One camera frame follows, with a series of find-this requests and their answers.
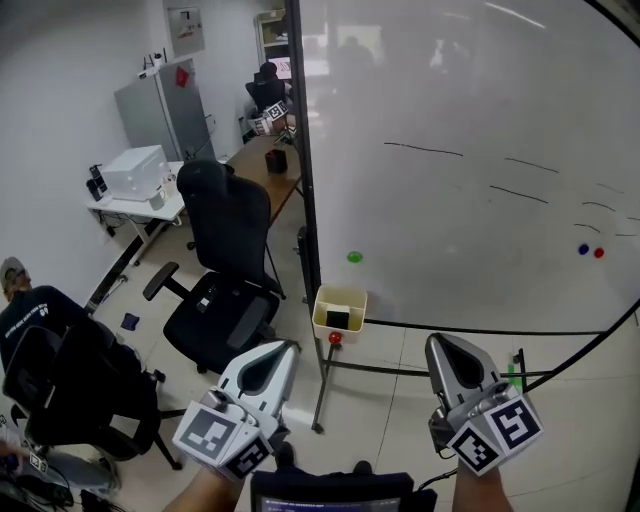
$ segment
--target green magnet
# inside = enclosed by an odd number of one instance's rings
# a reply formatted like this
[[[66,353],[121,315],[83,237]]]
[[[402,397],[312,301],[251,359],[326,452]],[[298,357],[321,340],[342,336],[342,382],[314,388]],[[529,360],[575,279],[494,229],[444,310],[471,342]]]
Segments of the green magnet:
[[[362,253],[359,253],[358,251],[351,251],[347,254],[347,259],[351,263],[360,263],[362,261]]]
[[[510,364],[508,371],[509,373],[515,373],[514,365]],[[522,389],[522,379],[520,377],[510,377],[508,380],[509,380],[509,384],[513,384],[516,388],[520,390]]]

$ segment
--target tiled floor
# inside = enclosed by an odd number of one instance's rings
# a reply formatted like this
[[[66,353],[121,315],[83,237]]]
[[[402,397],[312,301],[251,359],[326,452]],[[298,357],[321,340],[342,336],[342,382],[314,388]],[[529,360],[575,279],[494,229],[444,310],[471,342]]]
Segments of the tiled floor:
[[[310,430],[320,388],[299,263],[293,247],[304,223],[302,201],[294,195],[273,226],[269,243],[289,298],[274,321],[277,332],[303,346],[291,401],[284,416],[300,467],[313,473],[349,470],[366,459],[377,472],[406,471],[416,483],[448,471],[455,461],[435,454],[427,419],[437,407],[428,380],[415,377],[332,370],[321,423],[323,435]],[[199,400],[216,382],[209,373],[198,375],[194,364],[162,336],[164,322],[178,305],[163,290],[146,302],[142,290],[167,261],[180,264],[176,278],[191,287],[204,273],[196,254],[185,248],[191,239],[187,226],[164,233],[137,268],[97,311],[97,318],[135,347],[150,369],[167,374],[161,402],[165,408],[185,407]],[[140,316],[135,332],[118,328],[125,312]],[[640,331],[635,322],[622,326],[579,364],[532,393],[544,423],[545,435],[528,451],[502,467],[507,494],[516,511],[621,511],[640,453]],[[397,368],[425,368],[427,331],[366,325],[356,345],[345,346],[339,359]],[[514,350],[522,347],[529,370],[550,369],[589,341],[585,337],[529,338],[466,335],[507,371]],[[175,422],[165,422],[169,441]],[[273,468],[269,460],[263,468]],[[127,510],[161,510],[189,482],[197,466],[186,461],[173,472],[154,447],[149,453],[120,465],[123,488],[117,501]],[[440,499],[437,511],[451,510],[455,479],[434,484]],[[238,510],[249,510],[248,486]]]

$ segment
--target desk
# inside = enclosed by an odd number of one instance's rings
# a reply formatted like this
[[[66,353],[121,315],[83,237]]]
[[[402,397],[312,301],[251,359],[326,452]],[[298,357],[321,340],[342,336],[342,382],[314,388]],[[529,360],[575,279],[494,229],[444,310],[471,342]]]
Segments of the desk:
[[[288,144],[277,148],[287,154],[289,167],[287,172],[284,174],[267,172],[264,155],[274,149],[277,138],[278,136],[255,137],[227,162],[236,170],[236,176],[253,181],[267,191],[271,199],[271,224],[274,223],[300,181],[300,157],[295,148]]]
[[[169,167],[171,168],[171,172],[178,175],[178,171],[182,168],[182,162],[169,162]],[[159,210],[154,210],[151,208],[149,201],[129,201],[126,199],[109,199],[105,198],[101,201],[91,201],[87,203],[87,208],[94,211],[101,211],[106,213],[121,213],[124,215],[132,216],[135,215],[137,217],[147,217],[149,219],[158,219],[165,222],[174,222],[177,225],[181,224],[180,221],[180,212],[184,210],[184,201],[182,200],[182,196],[176,191],[176,193],[171,196],[165,203],[162,208]],[[139,265],[139,258],[142,256],[144,251],[146,251],[151,245],[151,242],[158,236],[160,228],[156,228],[153,233],[150,235],[144,230],[144,226],[140,226],[136,224],[132,219],[129,219],[129,222],[138,233],[138,236],[142,240],[142,246],[138,251],[133,255],[131,261],[129,262],[131,265]]]
[[[277,136],[256,137],[243,146],[227,162],[235,169],[236,176],[253,181],[267,191],[271,200],[271,224],[274,223],[300,181],[300,159],[297,151],[289,145],[278,147],[278,149],[282,149],[287,154],[288,171],[284,174],[269,174],[267,172],[264,155],[274,149],[274,143],[277,138]],[[169,162],[171,172],[177,176],[182,164],[183,162]],[[180,225],[180,213],[184,210],[184,201],[182,195],[176,193],[159,210],[152,209],[148,201],[128,201],[126,199],[91,201],[87,203],[87,208],[106,213],[121,213],[129,216],[135,215],[158,219]],[[162,230],[156,228],[151,235],[148,235],[143,226],[136,224],[131,219],[129,219],[129,222],[131,222],[142,240],[142,246],[130,261],[131,265],[137,265],[139,264],[140,256]]]

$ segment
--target red ball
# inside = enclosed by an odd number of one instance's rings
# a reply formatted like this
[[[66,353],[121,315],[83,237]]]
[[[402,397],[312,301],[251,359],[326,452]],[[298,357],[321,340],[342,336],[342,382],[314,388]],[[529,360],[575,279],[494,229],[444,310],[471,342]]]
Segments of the red ball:
[[[340,334],[339,332],[332,332],[331,334],[329,334],[329,343],[331,343],[332,345],[337,345],[341,341],[342,334]]]

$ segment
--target hand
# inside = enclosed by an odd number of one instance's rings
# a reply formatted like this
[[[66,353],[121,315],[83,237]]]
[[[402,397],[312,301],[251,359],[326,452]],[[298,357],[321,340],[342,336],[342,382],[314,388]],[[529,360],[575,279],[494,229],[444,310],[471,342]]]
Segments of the hand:
[[[8,457],[15,455],[18,458],[26,457],[28,454],[25,450],[18,446],[12,446],[4,441],[0,441],[0,457]]]

